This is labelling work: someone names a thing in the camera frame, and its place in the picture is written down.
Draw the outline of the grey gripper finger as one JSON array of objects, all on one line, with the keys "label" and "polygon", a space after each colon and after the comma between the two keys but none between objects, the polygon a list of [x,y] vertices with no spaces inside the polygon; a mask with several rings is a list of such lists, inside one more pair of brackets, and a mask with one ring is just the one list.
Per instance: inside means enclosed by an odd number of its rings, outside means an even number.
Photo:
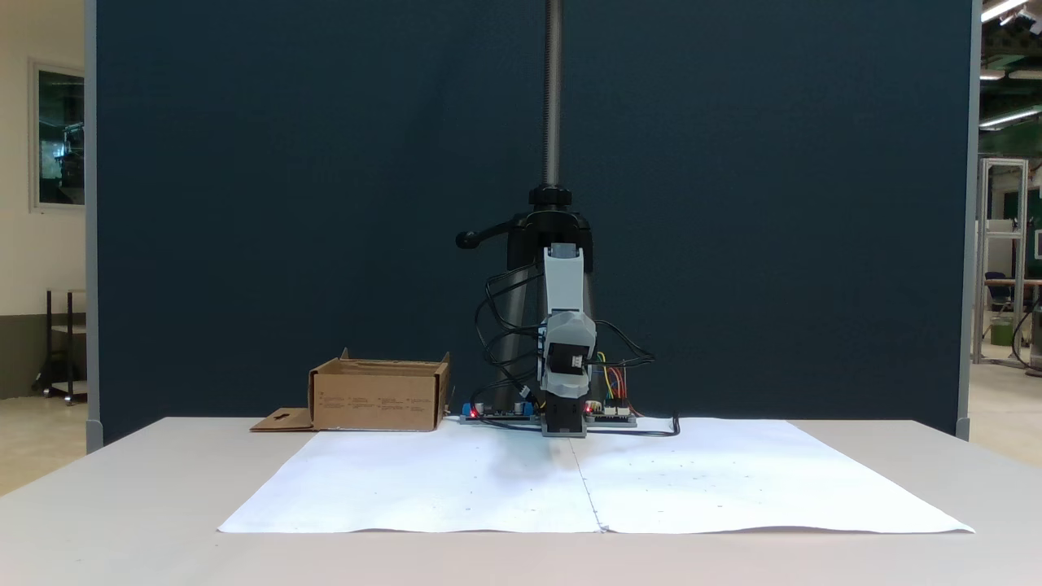
[{"label": "grey gripper finger", "polygon": [[551,396],[561,398],[581,398],[589,393],[589,376],[587,374],[565,374],[565,372],[547,372],[542,379],[542,389]]}]

